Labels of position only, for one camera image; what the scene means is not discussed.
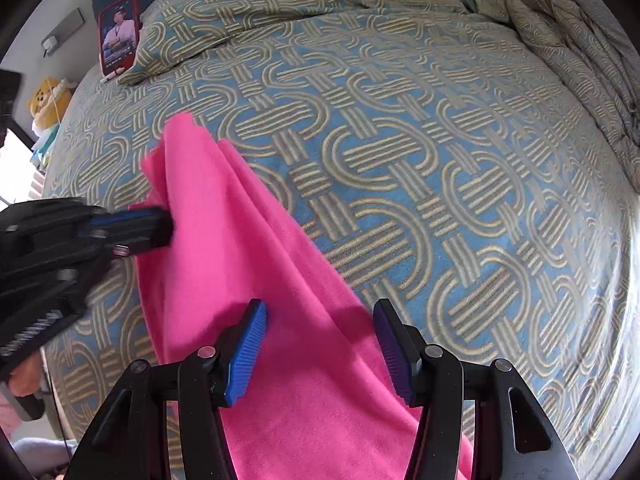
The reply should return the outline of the person left hand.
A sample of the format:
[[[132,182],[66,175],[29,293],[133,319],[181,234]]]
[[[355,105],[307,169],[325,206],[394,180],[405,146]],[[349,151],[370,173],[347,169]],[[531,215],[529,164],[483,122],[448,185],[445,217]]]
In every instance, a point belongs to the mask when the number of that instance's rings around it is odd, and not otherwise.
[[[40,389],[43,375],[41,352],[37,351],[11,373],[8,387],[17,398],[31,396]]]

